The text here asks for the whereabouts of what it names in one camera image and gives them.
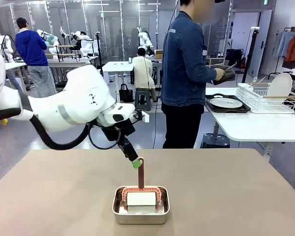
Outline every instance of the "man's hand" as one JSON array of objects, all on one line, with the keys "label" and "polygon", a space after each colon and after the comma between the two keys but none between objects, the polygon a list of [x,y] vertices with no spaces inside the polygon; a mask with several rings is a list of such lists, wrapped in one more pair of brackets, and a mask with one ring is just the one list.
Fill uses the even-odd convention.
[{"label": "man's hand", "polygon": [[214,70],[216,70],[215,80],[219,81],[225,75],[225,70],[222,70],[222,69],[219,69],[219,68],[216,68]]}]

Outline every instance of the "stainless steel container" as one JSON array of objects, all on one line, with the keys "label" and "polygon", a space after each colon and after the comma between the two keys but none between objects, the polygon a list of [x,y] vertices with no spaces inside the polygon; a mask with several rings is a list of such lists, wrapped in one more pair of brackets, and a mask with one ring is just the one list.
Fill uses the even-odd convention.
[{"label": "stainless steel container", "polygon": [[167,189],[158,186],[161,190],[161,201],[157,203],[156,210],[158,213],[149,214],[129,214],[126,209],[126,202],[122,201],[122,190],[126,186],[122,186],[116,189],[113,212],[118,224],[124,225],[159,225],[164,224],[167,221],[167,217],[170,211],[169,197]]}]

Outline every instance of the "black tray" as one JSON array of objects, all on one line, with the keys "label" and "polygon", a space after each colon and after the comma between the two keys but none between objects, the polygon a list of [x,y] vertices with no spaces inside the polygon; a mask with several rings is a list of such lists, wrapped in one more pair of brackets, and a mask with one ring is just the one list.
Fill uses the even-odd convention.
[{"label": "black tray", "polygon": [[[238,107],[238,108],[222,108],[222,107],[214,106],[209,102],[209,100],[213,99],[214,96],[217,96],[217,95],[223,96],[224,98],[231,98],[231,99],[235,99],[237,101],[240,101],[242,103],[242,106]],[[208,106],[210,108],[210,110],[212,110],[213,112],[217,112],[217,113],[247,113],[251,110],[250,107],[248,107],[243,101],[241,101],[236,96],[223,95],[221,93],[216,93],[213,95],[206,95],[206,106]]]}]

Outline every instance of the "man in denim jacket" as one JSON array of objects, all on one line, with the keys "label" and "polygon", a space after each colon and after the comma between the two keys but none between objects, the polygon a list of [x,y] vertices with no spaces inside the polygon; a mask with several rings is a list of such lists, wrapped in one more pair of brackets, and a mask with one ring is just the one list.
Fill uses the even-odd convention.
[{"label": "man in denim jacket", "polygon": [[220,80],[225,71],[206,67],[203,22],[223,0],[180,0],[180,12],[164,42],[162,111],[166,116],[163,148],[193,148],[204,112],[206,83]]}]

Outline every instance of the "white dish rack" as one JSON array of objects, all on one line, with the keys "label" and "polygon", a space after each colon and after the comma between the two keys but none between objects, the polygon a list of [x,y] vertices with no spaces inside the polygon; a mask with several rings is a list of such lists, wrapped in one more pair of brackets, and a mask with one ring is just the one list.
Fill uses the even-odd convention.
[{"label": "white dish rack", "polygon": [[254,113],[292,114],[295,108],[295,93],[287,97],[267,96],[270,83],[238,84],[236,96]]}]

